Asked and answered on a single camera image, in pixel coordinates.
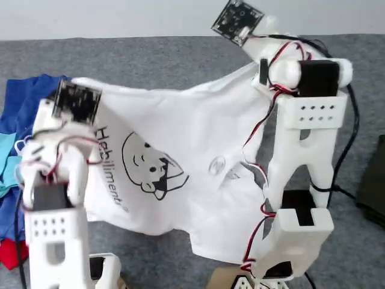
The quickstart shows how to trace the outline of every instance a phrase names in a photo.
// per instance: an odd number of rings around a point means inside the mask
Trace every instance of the black wire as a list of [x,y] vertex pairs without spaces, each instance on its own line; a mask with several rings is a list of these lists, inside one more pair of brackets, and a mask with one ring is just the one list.
[[58,131],[61,131],[65,125],[67,124],[68,122],[63,122],[58,128],[47,128],[47,129],[41,129],[37,132],[35,132],[32,136],[31,136],[31,140],[34,140],[38,135],[40,134],[47,134],[49,132],[58,132]]
[[307,272],[305,272],[305,277],[308,280],[308,282],[310,283],[310,286],[312,286],[312,289],[317,289],[313,279],[309,276],[309,274]]
[[340,193],[343,193],[344,195],[346,195],[347,197],[349,197],[350,199],[352,200],[356,200],[356,197],[349,193],[348,191],[344,190],[343,188],[341,188],[339,185],[336,185],[335,188],[334,188],[334,191],[339,191]]
[[14,241],[16,243],[17,261],[19,262],[20,281],[22,283],[22,288],[27,289],[23,259],[22,259],[22,251],[20,248],[20,239],[19,239],[19,210],[22,203],[22,199],[23,199],[23,191],[20,190],[20,194],[16,202],[16,210],[14,212]]
[[322,45],[322,47],[325,49],[325,51],[328,51],[326,44],[321,39],[309,39],[312,42],[318,42]]
[[265,286],[267,289],[270,289],[270,287],[267,286],[266,284],[264,284],[264,283],[262,283],[262,282],[260,282],[260,284],[261,284],[262,286]]
[[[320,45],[312,42],[309,39],[305,39],[305,38],[302,38],[302,37],[279,35],[279,34],[277,34],[277,35],[272,34],[272,35],[260,36],[260,37],[261,38],[268,37],[268,38],[273,38],[273,39],[300,41],[300,42],[302,42],[304,44],[307,44],[307,45],[311,46],[312,48],[316,49],[320,53],[324,54],[325,57],[333,58],[326,48],[321,47]],[[353,90],[353,87],[352,87],[351,84],[347,85],[346,89],[348,90],[348,93],[349,93],[349,96],[350,96],[350,100],[351,100],[351,104],[353,106],[353,113],[354,113],[353,130],[352,130],[351,136],[350,136],[350,138],[348,140],[348,143],[346,144],[345,148],[343,149],[343,151],[342,151],[340,157],[338,158],[337,163],[336,163],[336,165],[334,167],[334,174],[333,174],[333,179],[331,181],[330,188],[329,189],[320,189],[319,190],[319,191],[330,192],[329,198],[328,198],[328,202],[327,202],[327,207],[329,207],[330,203],[331,203],[331,197],[333,195],[333,190],[336,187],[336,179],[337,179],[339,170],[340,170],[340,168],[342,166],[343,161],[346,158],[346,155],[350,151],[351,146],[353,145],[354,141],[356,140],[356,137],[357,137],[357,134],[358,134],[358,131],[359,131],[359,128],[360,128],[360,111],[359,111],[359,107],[358,107],[358,104],[357,104],[356,95],[354,93],[354,90]]]

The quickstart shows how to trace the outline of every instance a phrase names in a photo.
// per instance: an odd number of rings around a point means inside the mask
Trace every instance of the cartoon dog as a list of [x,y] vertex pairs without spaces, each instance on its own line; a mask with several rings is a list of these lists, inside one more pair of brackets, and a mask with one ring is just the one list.
[[152,148],[134,132],[123,143],[122,158],[128,178],[143,192],[154,194],[157,200],[182,188],[189,178],[177,162]]

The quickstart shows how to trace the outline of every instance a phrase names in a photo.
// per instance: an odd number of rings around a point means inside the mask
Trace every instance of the white wire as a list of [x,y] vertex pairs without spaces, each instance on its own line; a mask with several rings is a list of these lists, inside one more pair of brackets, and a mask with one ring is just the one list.
[[255,167],[260,172],[260,174],[263,176],[263,178],[265,180],[266,186],[268,187],[269,186],[269,180],[268,180],[268,178],[266,176],[266,173],[263,170],[263,168],[260,165],[258,165],[258,164],[253,164],[253,163],[247,161],[246,160],[246,156],[245,156],[245,152],[243,152],[243,160],[244,160],[245,164],[247,164],[248,166],[251,166],[251,167]]
[[[14,147],[14,150],[17,152],[17,155],[21,155],[22,154],[22,150],[24,148],[24,146],[26,145],[27,141],[28,141],[28,138],[32,137],[31,135],[26,135],[25,138],[23,138],[22,140],[18,140],[14,143],[13,147]],[[24,146],[22,149],[19,149],[19,143],[23,143]]]

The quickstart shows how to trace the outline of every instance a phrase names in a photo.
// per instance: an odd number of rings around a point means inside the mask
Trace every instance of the blue cloth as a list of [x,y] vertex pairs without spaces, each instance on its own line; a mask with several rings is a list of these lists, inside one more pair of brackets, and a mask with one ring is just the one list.
[[[67,79],[65,76],[52,77],[43,74],[28,79],[8,80],[4,112],[0,118],[0,133],[16,133],[16,140],[32,134],[32,126],[40,100],[56,90],[59,80],[63,78]],[[10,155],[15,156],[17,153],[12,149]],[[4,197],[0,198],[0,241],[5,238],[14,240],[13,220],[19,194],[18,188],[11,188]],[[20,239],[24,240],[24,216],[21,211],[18,222],[18,234]]]

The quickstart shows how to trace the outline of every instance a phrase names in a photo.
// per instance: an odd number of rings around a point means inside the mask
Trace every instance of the red wire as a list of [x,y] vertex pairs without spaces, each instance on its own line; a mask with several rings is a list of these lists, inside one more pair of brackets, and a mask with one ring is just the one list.
[[[297,49],[299,49],[301,51],[301,54],[302,54],[302,59],[305,59],[305,52],[304,52],[304,49],[302,47],[302,45],[300,43],[296,43],[296,42],[286,42],[279,50],[278,52],[275,54],[275,56],[273,57],[273,59],[270,61],[270,65],[269,67],[277,61],[277,59],[279,58],[279,56],[281,56],[281,54],[283,53],[283,51],[285,51],[285,49],[290,45],[290,44],[297,44]],[[256,126],[254,127],[254,129],[252,130],[250,136],[248,137],[248,139],[246,140],[246,142],[244,143],[243,147],[245,147],[245,145],[247,145],[247,143],[253,138],[253,136],[255,135],[256,131],[259,129],[259,127],[261,126],[261,124],[263,124],[270,116],[270,114],[273,112],[273,109],[274,109],[274,106],[276,104],[276,99],[277,97],[281,94],[281,93],[287,93],[287,94],[293,94],[294,90],[291,90],[291,89],[287,89],[286,87],[283,87],[282,85],[279,85],[279,84],[272,84],[271,86],[272,88],[278,90],[275,95],[273,96],[273,101],[271,102],[270,104],[270,107],[269,107],[269,110],[268,110],[268,113],[267,115],[260,121],[256,124]]]
[[259,127],[261,126],[261,124],[263,124],[269,117],[270,117],[270,114],[273,112],[274,110],[274,106],[276,105],[276,99],[277,97],[281,94],[282,92],[281,91],[277,91],[275,93],[275,95],[273,96],[273,100],[271,101],[270,103],[270,107],[269,107],[269,110],[267,112],[267,115],[262,119],[260,120],[256,126],[253,128],[250,136],[248,137],[248,139],[246,140],[246,142],[244,143],[243,147],[245,147],[248,142],[253,138],[253,136],[255,135],[255,133],[257,132],[257,130],[259,129]]
[[267,212],[265,209],[265,206],[266,206],[266,201],[260,206],[260,211],[263,212],[264,215],[266,215],[266,216],[275,217],[276,213]]
[[[249,258],[250,251],[251,251],[251,247],[252,247],[252,245],[253,245],[253,241],[254,241],[255,235],[257,234],[259,228],[262,226],[262,224],[264,223],[265,220],[270,219],[270,218],[273,218],[273,216],[266,216],[266,217],[264,217],[264,218],[258,223],[258,225],[256,226],[256,228],[254,229],[253,233],[252,233],[251,236],[250,236],[250,239],[249,239],[249,241],[248,241],[248,244],[247,244],[246,252],[245,252],[245,255],[244,255],[244,257],[243,257],[243,263],[246,263],[246,262],[255,262],[255,261],[256,261],[254,258]],[[254,277],[253,272],[251,271],[251,263],[242,265],[242,266],[241,266],[241,270],[246,271],[246,272],[249,272],[249,273]]]

